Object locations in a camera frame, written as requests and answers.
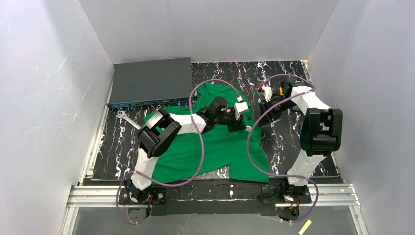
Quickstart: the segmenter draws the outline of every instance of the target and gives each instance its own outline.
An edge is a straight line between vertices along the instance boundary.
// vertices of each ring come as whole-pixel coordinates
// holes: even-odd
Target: yellow tag
[[[305,230],[308,229],[308,226],[310,226],[310,224],[311,224],[311,220],[307,220],[307,222],[304,224],[302,229],[299,231],[299,235],[302,235],[305,232]]]

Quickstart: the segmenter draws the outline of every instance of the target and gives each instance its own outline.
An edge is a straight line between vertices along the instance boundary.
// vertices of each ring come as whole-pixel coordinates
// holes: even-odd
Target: black marble tabletop
[[[192,64],[193,86],[202,81],[216,78],[230,82],[250,101],[254,117],[259,117],[258,102],[261,97],[255,89],[266,78],[275,74],[295,74],[304,77],[300,61],[272,62],[231,62],[231,63],[194,63]],[[278,85],[278,79],[271,81],[271,87]],[[167,105],[148,105],[126,108],[126,114],[142,125],[143,117],[154,109],[171,105],[187,106],[187,103]],[[137,130],[124,120],[116,118],[117,110],[110,109],[102,133],[100,149],[93,170],[93,180],[119,180],[134,169],[138,156],[136,145]],[[285,174],[293,165],[300,151],[300,123],[303,115],[293,110],[285,111],[280,119],[269,126],[262,127],[261,146],[268,157],[269,171]],[[332,158],[326,158],[316,168],[313,177],[338,176]],[[199,175],[197,179],[227,179],[229,167]]]

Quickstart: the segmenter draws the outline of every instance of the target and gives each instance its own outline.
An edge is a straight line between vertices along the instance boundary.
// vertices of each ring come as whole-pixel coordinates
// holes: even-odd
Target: white enclosure
[[[413,234],[414,42],[415,2],[340,0],[309,60],[316,93],[344,113],[338,166],[370,234]]]
[[[0,234],[59,233],[113,64],[179,57],[309,58],[369,232],[411,234],[414,42],[409,0],[2,1]]]
[[[80,0],[114,64],[307,59],[338,0]]]
[[[58,234],[114,67],[78,1],[0,3],[0,234]]]

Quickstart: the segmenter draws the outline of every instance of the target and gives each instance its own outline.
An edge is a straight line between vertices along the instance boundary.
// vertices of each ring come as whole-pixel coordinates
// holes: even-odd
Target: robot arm
[[[243,114],[249,110],[248,105],[240,100],[234,107],[227,107],[226,99],[218,96],[208,107],[203,107],[192,115],[169,114],[166,110],[159,109],[143,126],[129,119],[124,111],[119,111],[118,118],[125,119],[138,129],[139,149],[135,170],[152,177],[159,156],[167,151],[177,135],[197,133],[191,116],[202,134],[212,130],[216,124],[226,125],[229,132],[249,131],[251,127],[246,126],[243,121]],[[147,178],[134,173],[124,185],[139,203],[147,200],[148,193],[143,192],[151,186],[151,181]]]
[[[309,90],[311,88],[308,86],[293,87],[291,83],[282,81],[281,87],[277,93],[271,95],[270,101],[265,99],[260,103],[261,113],[283,99]],[[269,96],[269,89],[267,91],[260,87],[258,91],[265,93],[265,96]],[[323,159],[329,156],[331,152],[339,149],[343,113],[340,109],[332,109],[324,104],[314,92],[309,92],[273,109],[260,122],[260,125],[263,126],[277,120],[283,111],[296,105],[305,115],[300,134],[301,151],[287,174],[309,178]],[[307,184],[307,180],[288,177],[283,180],[279,194],[290,197],[303,196]]]

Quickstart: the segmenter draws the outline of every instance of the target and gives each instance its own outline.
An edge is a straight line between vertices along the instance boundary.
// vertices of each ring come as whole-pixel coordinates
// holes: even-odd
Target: green shirt
[[[209,106],[217,96],[225,98],[230,107],[237,102],[235,91],[227,86],[205,83],[197,89],[197,92],[200,97],[192,106],[194,113],[202,107]],[[242,93],[238,92],[249,105],[249,112],[243,115],[244,123],[252,126],[254,124],[252,106]],[[165,110],[177,115],[190,114],[189,108],[181,106],[166,107]],[[152,115],[153,113],[147,115],[144,120],[147,121]],[[202,137],[205,144],[205,160],[200,174],[229,165],[229,176],[232,179],[268,182],[268,175],[255,169],[248,159],[246,153],[248,131],[229,133],[227,126],[215,125],[213,130],[202,134]],[[267,156],[261,149],[260,141],[261,129],[256,127],[250,141],[251,157],[258,167],[268,171]],[[197,134],[178,135],[169,149],[159,157],[153,178],[165,183],[190,178],[199,166],[200,156],[201,145]]]

